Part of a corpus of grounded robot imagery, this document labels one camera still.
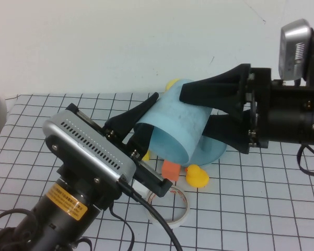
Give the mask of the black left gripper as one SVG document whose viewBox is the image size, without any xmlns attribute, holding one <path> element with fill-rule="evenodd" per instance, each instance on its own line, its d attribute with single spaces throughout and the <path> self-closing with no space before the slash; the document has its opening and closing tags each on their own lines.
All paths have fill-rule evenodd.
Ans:
<svg viewBox="0 0 314 251">
<path fill-rule="evenodd" d="M 61 178 L 87 201 L 106 209 L 118 199 L 120 183 L 137 180 L 162 197 L 171 181 L 145 164 L 154 126 L 137 124 L 156 103 L 154 92 L 138 106 L 110 118 L 103 127 L 86 116 L 75 104 L 56 115 L 56 155 L 63 162 Z"/>
</svg>

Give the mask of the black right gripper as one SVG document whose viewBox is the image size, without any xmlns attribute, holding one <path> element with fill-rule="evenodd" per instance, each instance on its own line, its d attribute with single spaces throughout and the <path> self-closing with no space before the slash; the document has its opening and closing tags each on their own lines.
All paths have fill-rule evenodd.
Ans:
<svg viewBox="0 0 314 251">
<path fill-rule="evenodd" d="M 268 147 L 270 97 L 271 69 L 240 64 L 217 76 L 182 85 L 179 100 L 227 113 L 210 115 L 202 135 L 248 154 L 251 147 Z M 243 112 L 246 103 L 250 109 Z"/>
</svg>

